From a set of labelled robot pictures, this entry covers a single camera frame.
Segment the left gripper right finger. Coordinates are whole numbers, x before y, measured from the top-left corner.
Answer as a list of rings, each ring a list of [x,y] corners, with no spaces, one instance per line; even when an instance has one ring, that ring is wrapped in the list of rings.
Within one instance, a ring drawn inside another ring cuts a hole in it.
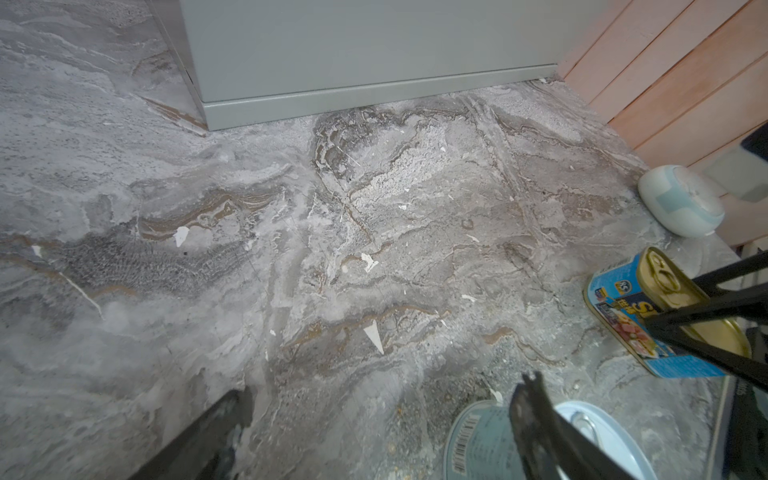
[[[511,397],[509,418],[527,479],[632,479],[555,411],[539,371],[522,375]]]

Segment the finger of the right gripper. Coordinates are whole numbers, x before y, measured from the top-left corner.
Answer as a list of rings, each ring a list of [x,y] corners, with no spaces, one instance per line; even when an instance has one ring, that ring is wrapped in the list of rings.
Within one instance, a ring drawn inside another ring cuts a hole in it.
[[[646,322],[649,334],[765,391],[767,364],[752,358],[750,343],[736,321],[767,324],[767,284],[742,290],[721,285],[766,268],[763,251],[692,279],[704,298],[651,318]]]

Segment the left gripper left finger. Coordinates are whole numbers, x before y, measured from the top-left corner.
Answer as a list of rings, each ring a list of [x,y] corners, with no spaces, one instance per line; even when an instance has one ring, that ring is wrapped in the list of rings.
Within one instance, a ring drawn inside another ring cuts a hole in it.
[[[228,391],[131,477],[235,479],[236,450],[253,408],[251,389]]]

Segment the blue can pull tab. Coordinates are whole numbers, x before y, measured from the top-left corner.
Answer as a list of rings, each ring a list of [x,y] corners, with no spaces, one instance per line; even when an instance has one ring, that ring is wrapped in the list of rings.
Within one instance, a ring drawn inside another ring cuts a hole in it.
[[[656,477],[638,444],[604,410],[576,400],[555,410],[633,478]],[[446,479],[523,479],[508,409],[484,400],[462,411],[448,437],[443,472]]]

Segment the yellow rectangular sardine tin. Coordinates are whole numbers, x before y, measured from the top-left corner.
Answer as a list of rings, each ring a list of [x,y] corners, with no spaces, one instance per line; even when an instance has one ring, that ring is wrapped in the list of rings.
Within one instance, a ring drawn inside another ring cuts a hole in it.
[[[661,273],[669,274],[674,264],[656,247],[594,273],[584,288],[590,311],[625,348],[653,375],[660,378],[706,378],[730,375],[681,349],[654,339],[646,322],[673,306],[695,300],[690,287],[677,285],[674,292],[664,288]]]

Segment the white round clock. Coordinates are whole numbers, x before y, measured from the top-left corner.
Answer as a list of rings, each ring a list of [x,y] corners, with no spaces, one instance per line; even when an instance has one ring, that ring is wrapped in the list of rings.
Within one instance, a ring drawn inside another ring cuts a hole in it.
[[[720,198],[696,173],[680,165],[663,165],[646,172],[638,193],[654,218],[685,238],[713,234],[725,217]]]

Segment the grey metal cabinet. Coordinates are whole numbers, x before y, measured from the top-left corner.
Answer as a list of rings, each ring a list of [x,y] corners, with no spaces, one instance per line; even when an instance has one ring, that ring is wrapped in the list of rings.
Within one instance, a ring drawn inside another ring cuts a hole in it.
[[[555,72],[605,1],[153,1],[222,130]]]

